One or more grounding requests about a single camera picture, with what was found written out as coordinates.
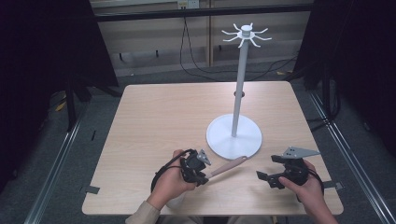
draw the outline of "person's left hand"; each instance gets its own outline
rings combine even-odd
[[[176,157],[182,152],[183,150],[181,149],[174,151],[173,157]],[[180,160],[174,161],[170,166],[179,167]],[[176,198],[187,190],[195,189],[195,186],[195,183],[187,183],[184,181],[180,168],[169,168],[158,179],[147,202],[158,210],[161,210],[168,201]]]

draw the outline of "black strap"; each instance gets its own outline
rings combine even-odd
[[[183,152],[181,152],[180,154],[178,154],[177,156],[175,156],[172,160],[170,160],[168,163],[165,164],[165,166],[161,167],[161,169],[155,173],[154,178],[151,181],[151,192],[154,190],[155,185],[157,184],[158,179],[161,177],[161,175],[163,173],[165,173],[165,171],[169,168],[176,168],[177,166],[170,166],[170,164],[172,164],[174,161],[178,160],[180,157],[186,155],[188,152],[192,152],[193,149],[187,149]]]
[[[309,172],[309,174],[311,174],[314,178],[316,178],[319,181],[319,184],[320,184],[320,187],[322,190],[322,194],[324,195],[324,184],[323,184],[323,181],[320,179],[320,176],[317,174],[317,172],[315,172],[311,169],[308,169],[308,172]]]

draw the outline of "light wood tabletop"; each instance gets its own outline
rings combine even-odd
[[[110,128],[82,211],[88,215],[131,215],[150,194],[151,180],[172,159],[175,149],[203,148],[211,160],[209,173],[226,160],[208,146],[210,122],[233,113],[236,83],[185,83],[131,85],[125,88]],[[289,82],[246,82],[241,115],[255,121],[262,131],[262,146],[248,161],[215,176],[186,194],[182,206],[165,206],[163,215],[304,215],[305,210],[288,189],[271,189],[256,171],[284,171],[271,155],[288,147],[318,150]],[[323,181],[331,180],[320,155],[306,158]],[[325,189],[333,214],[343,212],[334,188]]]

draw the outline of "wrist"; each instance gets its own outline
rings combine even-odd
[[[161,211],[163,207],[166,205],[167,201],[161,196],[157,195],[156,193],[152,192],[148,198],[147,202],[151,204],[153,207]]]
[[[310,215],[316,224],[338,223],[327,205],[319,206],[318,209],[312,211]]]

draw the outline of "white stand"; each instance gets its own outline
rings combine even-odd
[[[246,64],[248,58],[248,43],[245,41],[246,39],[250,40],[250,42],[256,46],[256,43],[253,41],[253,37],[255,34],[262,34],[267,29],[261,32],[251,32],[252,25],[244,25],[242,29],[238,29],[236,25],[236,30],[238,33],[226,33],[226,35],[236,35],[236,37],[230,40],[224,41],[232,41],[236,38],[241,38],[241,44],[239,45],[240,54],[239,54],[239,64],[238,64],[238,77],[236,80],[236,91],[235,91],[235,103],[233,109],[233,115],[223,115],[216,119],[214,119],[207,128],[206,131],[206,140],[209,144],[210,148],[227,160],[234,160],[241,156],[252,157],[256,152],[260,149],[262,145],[262,132],[260,131],[259,126],[257,124],[245,117],[240,115],[244,80],[245,80],[245,71]],[[261,40],[268,40],[271,38],[260,38]]]

